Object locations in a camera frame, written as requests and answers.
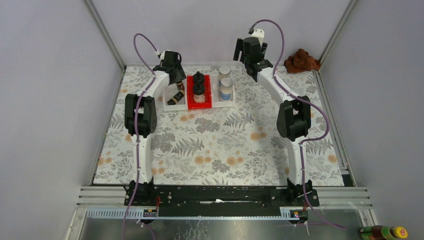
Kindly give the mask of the blue-label shaker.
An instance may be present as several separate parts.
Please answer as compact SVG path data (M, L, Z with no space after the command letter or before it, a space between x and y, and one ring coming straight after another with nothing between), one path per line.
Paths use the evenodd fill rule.
M228 66L221 66L218 69L218 79L219 81L221 81L222 79L225 78L230 78L231 77L231 69Z
M220 100L231 101L233 96L233 80L225 77L220 81Z

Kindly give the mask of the black-cap jar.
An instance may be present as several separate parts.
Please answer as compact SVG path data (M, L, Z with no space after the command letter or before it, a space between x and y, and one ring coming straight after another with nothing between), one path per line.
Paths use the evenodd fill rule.
M205 82L205 75L197 71L193 76L192 80L194 84L201 84L203 85Z
M203 104L206 102L205 91L206 89L203 83L195 83L193 85L193 100L196 104Z

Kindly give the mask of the small dark spice bottle front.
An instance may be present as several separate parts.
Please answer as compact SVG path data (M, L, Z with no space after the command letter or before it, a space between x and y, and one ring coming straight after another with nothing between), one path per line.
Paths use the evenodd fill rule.
M168 101L167 101L167 104L169 105L169 106L173 106L173 105L176 105L181 99L183 99L184 98L184 96L185 96L185 93L184 93L184 91L178 91L171 99L169 99Z

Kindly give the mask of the small dark spice bottle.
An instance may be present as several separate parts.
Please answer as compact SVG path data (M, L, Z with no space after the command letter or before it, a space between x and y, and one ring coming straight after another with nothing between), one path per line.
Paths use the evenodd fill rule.
M181 99L183 99L184 98L184 96L185 96L185 93L184 93L184 91L178 91L171 99L169 99L168 101L167 101L167 104L169 105L169 106L173 106L173 105L176 105Z
M181 92L183 95L185 94L185 86L182 81L176 83L176 87L179 92Z

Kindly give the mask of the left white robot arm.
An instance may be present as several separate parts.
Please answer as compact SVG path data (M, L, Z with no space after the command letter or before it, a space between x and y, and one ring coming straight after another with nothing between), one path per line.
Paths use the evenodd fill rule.
M134 156L134 177L136 185L148 185L153 180L151 171L152 134L157 129L158 118L156 98L169 85L174 85L185 96L183 80L186 79L182 68L181 54L165 50L160 63L153 67L152 77L135 94L127 94L124 102L124 126L131 136Z

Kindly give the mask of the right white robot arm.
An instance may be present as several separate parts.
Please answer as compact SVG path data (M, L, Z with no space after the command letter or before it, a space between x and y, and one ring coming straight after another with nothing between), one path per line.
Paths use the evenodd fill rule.
M258 37L238 38L233 59L244 64L247 74L264 87L279 105L276 128L285 141L289 174L287 177L287 201L293 206L301 205L306 199L306 191L312 189L312 182L306 172L307 164L302 159L304 151L301 141L308 136L311 127L310 99L290 92L271 62L265 59L267 44L260 43Z

